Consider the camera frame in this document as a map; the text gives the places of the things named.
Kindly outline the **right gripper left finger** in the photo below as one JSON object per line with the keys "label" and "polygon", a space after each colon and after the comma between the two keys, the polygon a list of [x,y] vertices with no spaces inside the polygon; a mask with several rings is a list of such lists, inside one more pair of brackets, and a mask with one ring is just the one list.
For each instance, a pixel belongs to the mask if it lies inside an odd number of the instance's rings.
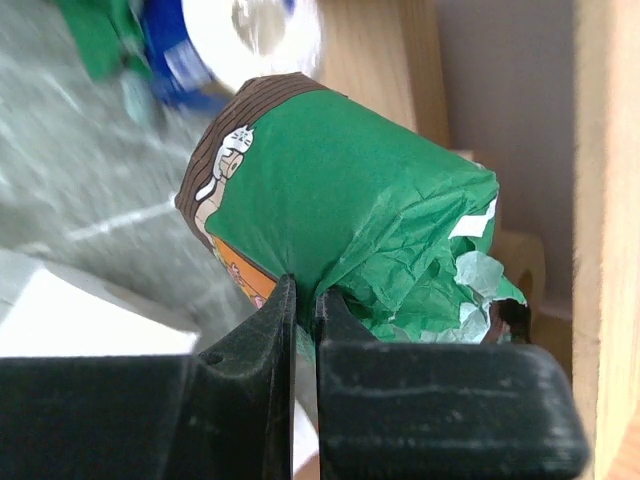
{"label": "right gripper left finger", "polygon": [[296,283],[199,354],[6,358],[5,479],[289,479]]}

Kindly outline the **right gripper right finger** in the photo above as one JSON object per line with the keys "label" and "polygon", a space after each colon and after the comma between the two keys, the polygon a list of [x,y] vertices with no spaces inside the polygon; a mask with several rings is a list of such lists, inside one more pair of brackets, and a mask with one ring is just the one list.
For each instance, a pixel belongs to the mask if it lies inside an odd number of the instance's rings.
{"label": "right gripper right finger", "polygon": [[536,346],[385,343],[337,290],[315,307],[325,479],[575,479],[590,447]]}

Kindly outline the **green brown roll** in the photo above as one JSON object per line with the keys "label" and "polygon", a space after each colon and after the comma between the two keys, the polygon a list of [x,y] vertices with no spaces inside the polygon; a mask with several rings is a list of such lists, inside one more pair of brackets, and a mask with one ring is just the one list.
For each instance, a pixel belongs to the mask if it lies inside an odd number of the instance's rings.
{"label": "green brown roll", "polygon": [[151,75],[139,15],[143,1],[55,1],[89,77],[103,81],[125,69]]}
{"label": "green brown roll", "polygon": [[247,81],[208,126],[175,204],[256,306],[295,277],[302,333],[338,290],[383,341],[526,337],[491,257],[495,174],[300,74]]}

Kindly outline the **blue roll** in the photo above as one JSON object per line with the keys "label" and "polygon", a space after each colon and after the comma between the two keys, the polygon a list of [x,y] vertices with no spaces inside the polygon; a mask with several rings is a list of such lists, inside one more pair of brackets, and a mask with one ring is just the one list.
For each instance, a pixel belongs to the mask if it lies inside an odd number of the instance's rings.
{"label": "blue roll", "polygon": [[147,1],[140,24],[151,90],[174,108],[215,115],[249,79],[321,64],[315,1]]}

